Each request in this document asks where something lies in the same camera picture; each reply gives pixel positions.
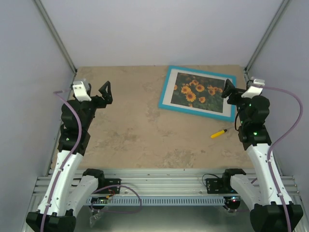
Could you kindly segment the yellow handled screwdriver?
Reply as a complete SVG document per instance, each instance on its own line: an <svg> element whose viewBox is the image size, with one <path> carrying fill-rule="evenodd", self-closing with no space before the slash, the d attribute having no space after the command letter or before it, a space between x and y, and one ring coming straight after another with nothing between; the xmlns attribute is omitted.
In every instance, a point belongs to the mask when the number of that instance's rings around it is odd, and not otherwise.
<svg viewBox="0 0 309 232"><path fill-rule="evenodd" d="M219 137L219 136L225 134L226 132L227 132L227 129L223 129L223 130L221 130L221 131L218 131L218 132L212 134L212 135L211 135L211 138L212 138L212 139L217 138L217 137Z"/></svg>

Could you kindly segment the teal wooden picture frame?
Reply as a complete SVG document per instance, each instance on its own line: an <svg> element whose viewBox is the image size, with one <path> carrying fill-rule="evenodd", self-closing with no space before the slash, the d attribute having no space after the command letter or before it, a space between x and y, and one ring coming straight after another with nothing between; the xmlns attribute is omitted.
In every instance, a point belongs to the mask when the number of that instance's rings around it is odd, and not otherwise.
<svg viewBox="0 0 309 232"><path fill-rule="evenodd" d="M233 122L236 108L222 98L226 80L234 75L169 66L158 107Z"/></svg>

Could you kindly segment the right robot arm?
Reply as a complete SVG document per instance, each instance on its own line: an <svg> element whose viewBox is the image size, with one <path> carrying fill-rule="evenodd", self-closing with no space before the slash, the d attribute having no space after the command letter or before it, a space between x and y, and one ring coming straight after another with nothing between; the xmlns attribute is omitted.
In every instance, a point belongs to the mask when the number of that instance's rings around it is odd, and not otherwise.
<svg viewBox="0 0 309 232"><path fill-rule="evenodd" d="M303 216L302 206L294 204L288 194L275 163L272 142L265 127L270 101L262 96L264 80L255 79L246 89L236 88L227 79L222 98L236 106L240 119L239 140L250 157L258 188L253 186L242 170L226 170L222 189L234 191L242 198L250 211L250 222L256 232L291 232Z"/></svg>

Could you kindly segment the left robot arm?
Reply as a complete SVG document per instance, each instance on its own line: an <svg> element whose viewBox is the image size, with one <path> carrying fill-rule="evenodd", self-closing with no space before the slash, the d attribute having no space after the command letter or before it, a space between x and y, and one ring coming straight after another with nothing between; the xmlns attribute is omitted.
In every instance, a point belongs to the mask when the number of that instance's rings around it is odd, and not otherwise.
<svg viewBox="0 0 309 232"><path fill-rule="evenodd" d="M38 208L26 217L27 225L35 232L74 231L77 216L88 197L106 187L102 170L87 169L77 187L70 189L90 140L88 129L96 110L113 102L111 84L105 82L96 96L90 95L91 85L86 80L73 82L71 89L72 100L60 98L62 125L54 172Z"/></svg>

